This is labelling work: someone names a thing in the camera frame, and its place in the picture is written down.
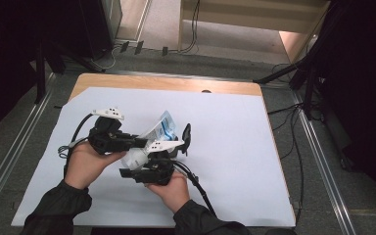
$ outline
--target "black sleeve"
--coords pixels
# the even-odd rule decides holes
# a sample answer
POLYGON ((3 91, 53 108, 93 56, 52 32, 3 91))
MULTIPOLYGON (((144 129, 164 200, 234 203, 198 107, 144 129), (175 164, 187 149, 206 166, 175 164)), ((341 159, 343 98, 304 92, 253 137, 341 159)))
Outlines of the black sleeve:
POLYGON ((173 216, 175 220, 175 234, 177 235, 250 235, 250 231, 241 223, 235 221, 222 221, 210 211, 195 203, 188 201, 173 216))
POLYGON ((72 234, 72 220, 91 207, 88 189, 79 190, 63 181, 42 197, 23 226, 24 234, 72 234))

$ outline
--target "metal frame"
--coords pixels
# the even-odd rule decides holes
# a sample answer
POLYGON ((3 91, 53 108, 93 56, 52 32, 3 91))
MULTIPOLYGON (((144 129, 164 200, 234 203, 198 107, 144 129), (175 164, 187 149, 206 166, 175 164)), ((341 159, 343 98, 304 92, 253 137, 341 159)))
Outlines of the metal frame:
MULTIPOLYGON (((303 101, 302 97, 296 91, 292 91, 292 93, 296 104, 299 104, 303 101)), ((325 158, 320 143, 316 137, 312 122, 307 120, 306 115, 302 112, 300 112, 300 118, 302 125, 304 126, 310 148, 313 151, 313 155, 318 165, 320 175, 322 176, 323 183, 325 184, 326 192, 328 193, 335 215, 337 216, 338 223, 341 226, 341 230, 343 234, 355 235, 356 232, 353 227, 350 213, 347 209, 338 185, 335 182, 334 176, 329 167, 328 161, 325 158)))
POLYGON ((47 93, 44 95, 41 102, 34 105, 34 107, 32 108, 28 118, 23 124, 23 128, 20 130, 17 138, 15 139, 10 150, 8 151, 8 153, 6 154, 4 160, 2 161, 0 165, 0 193, 6 181, 8 180, 9 175, 12 172, 12 169, 17 163, 18 158, 23 152, 24 146, 26 142, 28 141, 29 136, 31 135, 45 107, 47 106, 47 103, 52 94, 52 88, 53 88, 52 84, 54 80, 55 80, 55 75, 51 73, 47 81, 47 87, 48 87, 47 93))

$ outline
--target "floor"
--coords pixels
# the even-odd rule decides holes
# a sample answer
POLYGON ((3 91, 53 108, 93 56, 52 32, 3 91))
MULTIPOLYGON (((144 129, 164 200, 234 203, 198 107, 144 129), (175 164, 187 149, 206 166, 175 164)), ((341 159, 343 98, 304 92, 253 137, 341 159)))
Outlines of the floor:
MULTIPOLYGON (((251 82, 255 78, 263 78, 288 64, 284 50, 281 50, 280 38, 275 31, 263 30, 252 32, 259 34, 260 40, 247 41, 242 33, 249 30, 244 28, 229 28, 221 25, 199 24, 198 48, 193 48, 191 54, 180 55, 171 53, 162 56, 162 47, 174 48, 174 38, 164 37, 164 33, 158 29, 150 29, 150 18, 154 18, 151 10, 162 9, 165 4, 168 8, 174 4, 165 0, 155 0, 151 3, 150 11, 146 16, 146 24, 140 34, 144 41, 144 50, 138 55, 134 54, 134 48, 120 53, 116 51, 114 58, 111 55, 97 63, 103 67, 110 67, 107 73, 122 72, 148 72, 148 74, 183 74, 198 78, 213 78, 221 80, 237 80, 251 82), (204 33, 207 28, 221 28, 212 30, 213 33, 204 33), (229 37, 220 40, 217 32, 232 30, 229 37)), ((189 27, 184 27, 184 42, 189 40, 189 27)), ((49 95, 47 103, 42 107, 41 117, 34 123, 23 150, 15 156, 12 173, 4 178, 6 182, 0 190, 0 234, 19 234, 19 227, 11 227, 10 223, 21 201, 24 190, 33 175, 40 157, 45 151, 46 144, 51 135, 52 128, 57 122, 60 112, 58 107, 68 100, 70 92, 77 77, 86 72, 79 64, 66 59, 67 71, 64 74, 51 74, 48 70, 49 95)), ((292 91, 288 88, 287 75, 276 79, 269 84, 262 85, 262 92, 267 110, 274 111, 290 107, 300 102, 304 94, 304 87, 300 91, 292 91)), ((16 107, 2 120, 0 124, 0 164, 8 157, 11 146, 17 138, 28 115, 37 106, 34 106, 35 88, 31 89, 19 101, 16 107)), ((314 96, 315 101, 321 97, 314 96)), ((291 112, 281 112, 269 116, 273 128, 281 126, 273 131, 279 157, 282 158, 287 186, 292 198, 296 213, 301 208, 301 216, 296 232, 298 234, 376 234, 376 185, 362 172, 347 172, 342 170, 338 151, 325 125, 320 121, 306 121, 301 115, 290 120, 291 112), (293 135, 297 145, 293 146, 293 135), (323 159, 319 158, 314 150, 321 150, 323 159), (325 177, 325 168, 322 161, 326 162, 332 178, 325 177), (336 205, 331 194, 331 180, 336 185, 343 206, 340 209, 336 205), (349 225, 345 227, 340 223, 338 212, 348 212, 349 225)), ((267 228, 250 228, 252 234, 264 234, 267 228)), ((89 234, 87 227, 76 227, 74 234, 89 234)))

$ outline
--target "black cable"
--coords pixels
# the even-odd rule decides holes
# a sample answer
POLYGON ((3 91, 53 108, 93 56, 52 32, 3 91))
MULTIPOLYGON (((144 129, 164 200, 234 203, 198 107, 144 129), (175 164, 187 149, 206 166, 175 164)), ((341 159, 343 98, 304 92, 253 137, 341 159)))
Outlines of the black cable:
POLYGON ((287 110, 290 110, 290 109, 293 109, 293 108, 300 107, 300 106, 303 105, 303 104, 304 104, 304 103, 295 104, 295 105, 292 105, 292 106, 290 106, 290 107, 288 107, 288 108, 284 108, 284 109, 280 109, 280 110, 275 110, 275 111, 270 111, 270 112, 268 112, 267 114, 268 114, 269 116, 271 116, 271 115, 274 115, 274 114, 277 114, 277 113, 280 113, 280 112, 283 112, 283 111, 287 111, 287 110))
POLYGON ((197 42, 197 24, 198 24, 199 14, 200 14, 200 0, 197 1, 197 4, 196 4, 195 9, 194 9, 194 14, 192 16, 192 21, 191 21, 192 40, 191 40, 191 44, 187 48, 182 49, 180 51, 169 50, 169 52, 176 52, 178 54, 184 54, 184 53, 188 53, 192 50, 195 43, 197 42))
MULTIPOLYGON (((303 202, 304 202, 304 186, 305 186, 305 184, 304 184, 304 182, 305 182, 304 165, 303 165, 303 161, 302 161, 301 151, 299 149, 298 142, 297 142, 296 135, 295 135, 295 126, 296 126, 296 123, 298 122, 299 114, 302 111, 302 106, 303 106, 303 103, 299 103, 299 104, 292 105, 292 106, 285 108, 285 109, 280 109, 280 110, 276 110, 276 111, 272 111, 272 112, 268 113, 269 115, 274 115, 274 114, 277 114, 277 113, 280 113, 280 112, 284 112, 284 111, 288 111, 290 109, 293 109, 290 113, 287 114, 285 121, 281 125, 279 125, 278 127, 274 128, 273 130, 283 126, 287 122, 287 120, 290 121, 290 127, 291 127, 291 133, 292 133, 292 147, 291 147, 290 151, 285 156, 280 158, 280 160, 283 160, 286 157, 288 157, 292 153, 292 151, 296 148, 296 152, 297 152, 298 160, 299 160, 299 166, 300 166, 300 174, 301 174, 301 194, 300 194, 300 199, 299 199, 298 212, 296 214, 296 224, 297 225, 298 225, 299 219, 301 217, 301 213, 302 213, 302 207, 303 207, 303 202)), ((310 107, 313 108, 313 107, 316 107, 316 106, 317 106, 317 104, 311 104, 310 107)))
POLYGON ((212 215, 216 217, 215 211, 212 208, 212 204, 207 196, 206 191, 201 187, 200 183, 198 182, 198 177, 195 176, 191 170, 183 163, 175 161, 174 164, 178 166, 178 168, 182 169, 185 173, 187 173, 187 177, 191 180, 192 184, 197 187, 198 191, 200 191, 201 196, 203 196, 204 202, 206 202, 207 207, 209 208, 212 215))
MULTIPOLYGON (((316 23, 316 26, 313 28, 313 31, 311 32, 310 35, 314 35, 314 33, 315 33, 315 31, 317 30, 319 24, 321 24, 321 23, 324 21, 324 18, 326 18, 326 16, 328 15, 328 13, 331 12, 332 9, 335 8, 335 6, 336 6, 337 4, 338 4, 338 3, 335 3, 334 5, 332 5, 331 7, 329 7, 329 9, 328 9, 327 11, 325 11, 325 12, 323 13, 323 15, 321 16, 321 18, 319 19, 319 21, 316 23)), ((305 52, 306 54, 308 54, 308 52, 310 52, 310 50, 308 51, 307 49, 308 49, 308 47, 307 47, 307 45, 306 45, 306 52, 305 52)), ((273 73, 274 68, 276 68, 277 66, 280 66, 280 65, 289 65, 290 69, 291 69, 292 67, 295 67, 295 70, 296 70, 296 71, 307 72, 307 70, 301 70, 301 69, 298 67, 298 65, 297 65, 297 64, 300 65, 304 59, 301 59, 301 60, 299 60, 299 61, 297 61, 297 62, 294 62, 294 63, 292 63, 292 64, 279 64, 279 65, 276 65, 276 66, 274 66, 274 67, 272 68, 272 73, 273 73)), ((269 81, 271 81, 271 80, 273 80, 273 79, 277 79, 277 80, 279 80, 279 81, 281 81, 281 82, 286 82, 286 81, 284 81, 284 80, 281 80, 279 77, 275 77, 275 78, 270 78, 270 77, 271 77, 271 75, 270 75, 270 76, 267 76, 267 77, 264 77, 264 78, 261 78, 261 79, 254 79, 254 82, 256 82, 256 83, 267 83, 267 82, 269 82, 269 81)))
MULTIPOLYGON (((301 112, 301 110, 298 111, 298 117, 297 117, 296 121, 299 118, 300 112, 301 112)), ((303 203, 304 203, 304 181, 305 180, 304 180, 304 165, 302 163, 302 155, 301 155, 301 151, 299 150, 298 142, 296 141, 296 136, 295 136, 296 121, 295 121, 295 123, 293 122, 294 115, 295 115, 295 113, 293 113, 292 117, 291 117, 291 129, 292 129, 293 144, 296 147, 296 152, 298 154, 298 160, 299 160, 299 166, 300 166, 300 172, 301 172, 301 196, 300 196, 300 204, 299 204, 299 207, 298 207, 298 212, 297 212, 297 215, 296 215, 296 225, 298 225, 299 219, 301 217, 303 203)))
MULTIPOLYGON (((295 112, 298 110, 298 108, 295 108, 293 111, 291 111, 290 113, 289 113, 289 115, 292 115, 291 116, 291 118, 290 118, 290 121, 293 121, 293 116, 295 115, 295 112)), ((293 126, 292 126, 292 131, 295 129, 295 125, 296 125, 296 123, 297 123, 297 121, 298 121, 298 119, 296 118, 296 120, 294 121, 294 123, 293 123, 293 126)), ((295 139, 295 136, 294 135, 292 135, 292 147, 291 147, 291 149, 289 150, 289 152, 287 153, 287 154, 285 154, 284 156, 282 156, 281 158, 280 158, 280 160, 283 160, 283 159, 285 159, 286 157, 288 157, 290 154, 292 154, 292 151, 294 150, 294 148, 295 148, 295 142, 296 142, 296 139, 295 139)))
POLYGON ((62 158, 62 159, 66 159, 67 158, 67 154, 63 154, 63 151, 65 151, 65 150, 67 150, 69 148, 70 147, 68 145, 61 146, 58 149, 59 157, 62 158))
MULTIPOLYGON (((89 118, 91 118, 93 115, 89 114, 87 115, 81 123, 78 125, 77 129, 75 130, 74 135, 72 136, 71 142, 75 141, 75 138, 77 138, 78 132, 80 131, 81 127, 87 122, 89 118)), ((66 165, 64 166, 64 176, 66 176, 67 169, 69 168, 70 158, 72 154, 72 150, 74 149, 75 145, 72 148, 69 148, 69 152, 66 155, 66 165)))
MULTIPOLYGON (((276 67, 279 67, 279 66, 290 66, 290 64, 277 64, 277 65, 273 66, 271 68, 271 74, 274 74, 274 69, 276 69, 276 67)), ((288 75, 289 80, 292 79, 292 77, 290 76, 289 72, 288 72, 287 75, 288 75)), ((289 82, 289 81, 280 79, 280 77, 277 77, 276 79, 279 80, 279 81, 281 81, 281 82, 284 82, 284 83, 288 83, 289 82)))

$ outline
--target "white paper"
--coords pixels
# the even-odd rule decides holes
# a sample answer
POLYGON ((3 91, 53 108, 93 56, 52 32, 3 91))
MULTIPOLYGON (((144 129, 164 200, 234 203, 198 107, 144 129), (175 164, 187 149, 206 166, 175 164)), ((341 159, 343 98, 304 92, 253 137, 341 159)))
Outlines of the white paper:
MULTIPOLYGON (((63 178, 65 160, 57 149, 71 141, 78 124, 94 109, 118 107, 125 120, 120 130, 141 134, 168 110, 181 137, 192 125, 188 157, 178 159, 200 178, 220 219, 246 226, 295 226, 283 171, 262 97, 180 91, 90 87, 62 109, 47 150, 12 225, 24 225, 42 195, 63 178)), ((77 138, 87 136, 97 117, 89 119, 77 138)), ((108 166, 90 186, 93 205, 75 225, 172 227, 172 213, 143 184, 121 178, 120 161, 108 166)), ((205 205, 189 183, 191 198, 205 205)))

